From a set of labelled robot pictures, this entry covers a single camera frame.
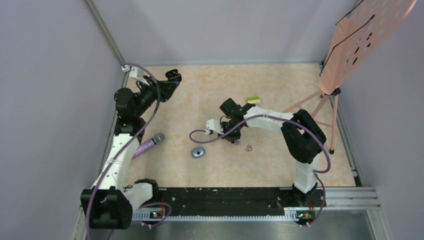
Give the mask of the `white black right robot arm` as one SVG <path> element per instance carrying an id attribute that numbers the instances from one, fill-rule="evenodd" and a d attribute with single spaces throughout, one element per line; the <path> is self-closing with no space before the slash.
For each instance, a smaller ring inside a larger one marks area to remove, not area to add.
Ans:
<path id="1" fill-rule="evenodd" d="M 236 143 L 241 138 L 243 127 L 260 128 L 282 134 L 290 155 L 295 159 L 295 180 L 291 196 L 286 200 L 288 206 L 306 207 L 321 201 L 323 192 L 317 190 L 316 169 L 321 155 L 329 157 L 324 148 L 327 137 L 306 110 L 283 113 L 266 110 L 252 103 L 244 106 L 232 98 L 220 107 L 227 121 L 220 121 L 218 136 Z"/>

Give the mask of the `grey purple charging case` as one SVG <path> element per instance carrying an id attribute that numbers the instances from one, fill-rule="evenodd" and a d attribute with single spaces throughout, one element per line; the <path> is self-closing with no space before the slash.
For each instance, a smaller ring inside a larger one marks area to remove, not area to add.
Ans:
<path id="1" fill-rule="evenodd" d="M 205 153 L 206 153 L 206 150 L 202 146 L 194 147 L 190 152 L 191 156 L 195 159 L 203 157 Z"/>

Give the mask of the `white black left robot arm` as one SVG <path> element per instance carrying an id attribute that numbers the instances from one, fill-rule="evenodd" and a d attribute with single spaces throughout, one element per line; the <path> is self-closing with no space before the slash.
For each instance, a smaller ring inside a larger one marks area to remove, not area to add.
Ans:
<path id="1" fill-rule="evenodd" d="M 160 202 L 159 187 L 155 180 L 142 179 L 124 186 L 125 179 L 135 154 L 146 152 L 165 139 L 158 134 L 143 141 L 145 128 L 152 118 L 144 120 L 142 114 L 155 105 L 168 101 L 182 81 L 177 69 L 165 73 L 166 80 L 154 81 L 144 75 L 147 84 L 138 81 L 138 92 L 120 88 L 113 96 L 117 120 L 114 128 L 112 146 L 107 161 L 91 188 L 83 189 L 81 205 L 88 229 L 125 230 L 129 228 L 133 213 L 142 205 L 154 207 Z"/>

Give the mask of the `glossy black charging case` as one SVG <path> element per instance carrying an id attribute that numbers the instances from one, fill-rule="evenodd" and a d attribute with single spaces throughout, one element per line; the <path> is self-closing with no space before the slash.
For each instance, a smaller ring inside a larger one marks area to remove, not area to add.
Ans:
<path id="1" fill-rule="evenodd" d="M 165 73 L 165 77 L 168 81 L 178 82 L 182 81 L 182 75 L 179 73 L 178 69 L 171 69 Z"/>

